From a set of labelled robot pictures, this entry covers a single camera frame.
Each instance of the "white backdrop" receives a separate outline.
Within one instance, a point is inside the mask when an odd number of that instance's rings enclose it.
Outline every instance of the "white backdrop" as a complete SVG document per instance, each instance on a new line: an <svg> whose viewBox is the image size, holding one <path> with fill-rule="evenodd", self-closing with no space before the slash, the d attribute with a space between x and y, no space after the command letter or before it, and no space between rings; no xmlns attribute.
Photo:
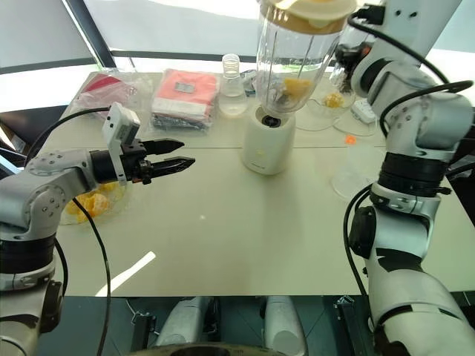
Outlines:
<svg viewBox="0 0 475 356"><path fill-rule="evenodd" d="M0 1L0 67L92 58L61 0Z"/></svg>
<svg viewBox="0 0 475 356"><path fill-rule="evenodd" d="M444 3L425 0L436 21ZM378 3L379 0L358 0ZM256 0L85 0L112 50L254 56ZM475 52L475 0L462 0L434 48Z"/></svg>

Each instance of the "pink package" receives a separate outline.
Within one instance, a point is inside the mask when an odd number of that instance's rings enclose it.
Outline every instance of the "pink package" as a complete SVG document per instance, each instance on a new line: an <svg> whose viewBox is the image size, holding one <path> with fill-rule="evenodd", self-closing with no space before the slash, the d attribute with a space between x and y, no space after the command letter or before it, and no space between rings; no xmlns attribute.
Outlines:
<svg viewBox="0 0 475 356"><path fill-rule="evenodd" d="M210 121L217 93L217 79L212 74L168 69L154 95L154 113L193 121Z"/></svg>

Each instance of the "clear bottle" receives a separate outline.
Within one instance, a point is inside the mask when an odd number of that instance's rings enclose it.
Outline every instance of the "clear bottle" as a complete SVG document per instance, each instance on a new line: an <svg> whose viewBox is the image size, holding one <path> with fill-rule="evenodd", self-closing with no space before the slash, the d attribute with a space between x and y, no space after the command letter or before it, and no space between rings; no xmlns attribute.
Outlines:
<svg viewBox="0 0 475 356"><path fill-rule="evenodd" d="M239 56L223 56L223 81L218 97L220 111L227 116L238 116L247 109L247 97L239 74Z"/></svg>

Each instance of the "plastic cup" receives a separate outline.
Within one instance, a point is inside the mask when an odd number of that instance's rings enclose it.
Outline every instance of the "plastic cup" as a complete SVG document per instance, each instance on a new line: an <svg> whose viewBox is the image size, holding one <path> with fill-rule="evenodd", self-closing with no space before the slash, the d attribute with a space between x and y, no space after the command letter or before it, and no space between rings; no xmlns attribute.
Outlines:
<svg viewBox="0 0 475 356"><path fill-rule="evenodd" d="M331 179L333 190L349 202L361 189L378 180L383 160L381 149L369 145L348 146L344 164Z"/></svg>
<svg viewBox="0 0 475 356"><path fill-rule="evenodd" d="M327 106L327 98L331 95L338 96L341 103L338 107ZM312 98L307 102L307 110L303 108L297 114L297 128L305 131L322 131L331 128L338 119L346 113L355 102L352 90L344 93L324 77L317 85Z"/></svg>

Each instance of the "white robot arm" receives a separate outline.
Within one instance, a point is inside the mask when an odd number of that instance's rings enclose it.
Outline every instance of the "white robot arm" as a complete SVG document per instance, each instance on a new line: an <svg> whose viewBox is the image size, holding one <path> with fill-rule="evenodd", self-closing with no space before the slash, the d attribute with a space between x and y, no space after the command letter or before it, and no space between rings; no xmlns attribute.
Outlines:
<svg viewBox="0 0 475 356"><path fill-rule="evenodd" d="M32 159L23 172L0 181L0 350L34 355L39 334L56 327L62 284L52 280L53 247L67 202L113 181L142 182L187 169L194 159L150 163L150 154L182 147L171 139L135 139L139 121L114 103L102 133L104 151L55 151Z"/></svg>
<svg viewBox="0 0 475 356"><path fill-rule="evenodd" d="M364 29L367 25L361 27L356 18L365 19L412 47L412 33L433 33L421 26L423 3L364 7L349 23ZM449 291L421 267L439 194L450 193L440 183L474 120L470 102L456 92L472 83L437 85L413 58L380 38L372 47L337 50L344 85L367 97L387 134L378 182L353 200L369 194L373 205L356 211L349 236L353 252L365 259L376 350L383 355L475 355L475 331Z"/></svg>

